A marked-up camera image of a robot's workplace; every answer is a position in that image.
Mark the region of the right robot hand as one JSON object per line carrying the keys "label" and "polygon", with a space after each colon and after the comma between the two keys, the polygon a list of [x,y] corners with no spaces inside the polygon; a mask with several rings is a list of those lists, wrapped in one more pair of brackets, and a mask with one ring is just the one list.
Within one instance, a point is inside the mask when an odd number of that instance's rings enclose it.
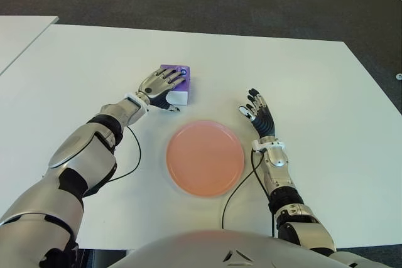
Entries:
{"label": "right robot hand", "polygon": [[273,116],[264,97],[254,88],[248,91],[247,99],[251,104],[239,106],[239,112],[253,125],[260,138],[275,137]]}

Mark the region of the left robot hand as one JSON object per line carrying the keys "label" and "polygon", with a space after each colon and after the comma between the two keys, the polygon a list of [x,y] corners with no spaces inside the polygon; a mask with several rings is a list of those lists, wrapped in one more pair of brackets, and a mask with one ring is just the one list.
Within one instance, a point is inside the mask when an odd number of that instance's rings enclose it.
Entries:
{"label": "left robot hand", "polygon": [[170,68],[159,68],[142,81],[136,92],[136,96],[147,105],[152,105],[170,112],[179,112],[180,109],[170,104],[166,96],[171,90],[184,81],[185,78],[181,72]]}

